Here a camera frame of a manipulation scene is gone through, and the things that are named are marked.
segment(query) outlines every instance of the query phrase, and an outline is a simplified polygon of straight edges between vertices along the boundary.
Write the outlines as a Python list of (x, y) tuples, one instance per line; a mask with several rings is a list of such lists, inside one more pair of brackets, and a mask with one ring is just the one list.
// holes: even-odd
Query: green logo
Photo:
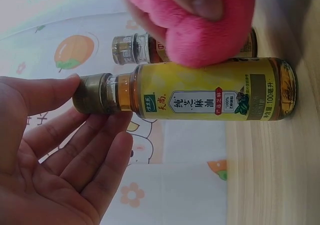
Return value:
[(156, 113), (156, 95), (144, 95), (144, 107), (147, 113)]

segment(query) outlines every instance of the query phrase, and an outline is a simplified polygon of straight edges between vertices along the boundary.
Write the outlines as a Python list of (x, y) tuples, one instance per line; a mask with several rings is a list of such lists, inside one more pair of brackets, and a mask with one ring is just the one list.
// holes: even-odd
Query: green leaf print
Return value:
[(55, 66), (59, 69), (74, 69), (75, 67), (79, 66), (81, 62), (76, 59), (70, 58), (67, 61), (57, 61)]
[(37, 26), (37, 27), (36, 27), (35, 34), (36, 34), (38, 31), (41, 31), (42, 29), (44, 29), (45, 27), (46, 27), (46, 25)]
[(224, 171), (218, 171), (217, 173), (218, 173), (219, 177), (220, 177), (222, 180), (227, 181), (227, 179), (228, 179), (228, 173), (227, 173), (226, 170), (224, 170)]

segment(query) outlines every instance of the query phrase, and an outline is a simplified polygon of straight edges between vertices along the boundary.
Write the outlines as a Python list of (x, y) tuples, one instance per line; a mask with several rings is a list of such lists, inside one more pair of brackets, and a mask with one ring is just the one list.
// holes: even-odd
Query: hand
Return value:
[[(200, 17), (218, 21), (223, 15), (222, 0), (174, 0), (182, 8), (192, 14)], [(149, 34), (156, 40), (165, 44), (166, 30), (163, 27), (155, 25), (150, 19), (149, 15), (138, 9), (129, 0), (124, 0), (126, 7), (131, 13), (134, 20), (142, 26)]]
[(104, 216), (129, 162), (132, 114), (72, 108), (24, 134), (28, 116), (59, 108), (79, 82), (0, 78), (0, 224), (97, 225)]

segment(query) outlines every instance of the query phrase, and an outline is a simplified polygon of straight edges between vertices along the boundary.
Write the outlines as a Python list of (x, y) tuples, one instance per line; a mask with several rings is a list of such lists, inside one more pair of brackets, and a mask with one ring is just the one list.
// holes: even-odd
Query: flower print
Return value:
[(140, 206), (140, 200), (145, 197), (145, 192), (140, 189), (135, 182), (132, 182), (130, 186), (123, 186), (121, 193), (121, 203), (129, 204), (132, 208), (138, 208)]

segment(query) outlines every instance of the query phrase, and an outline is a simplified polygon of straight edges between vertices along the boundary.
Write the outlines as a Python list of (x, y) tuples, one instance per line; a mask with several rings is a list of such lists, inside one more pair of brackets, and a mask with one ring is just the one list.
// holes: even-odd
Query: yellow label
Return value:
[(162, 59), (163, 62), (170, 62), (170, 59), (166, 53), (166, 46), (162, 43), (156, 41), (156, 52), (158, 53), (159, 57)]
[(148, 119), (268, 121), (278, 102), (276, 61), (232, 58), (193, 69), (146, 64), (138, 74), (140, 113)]

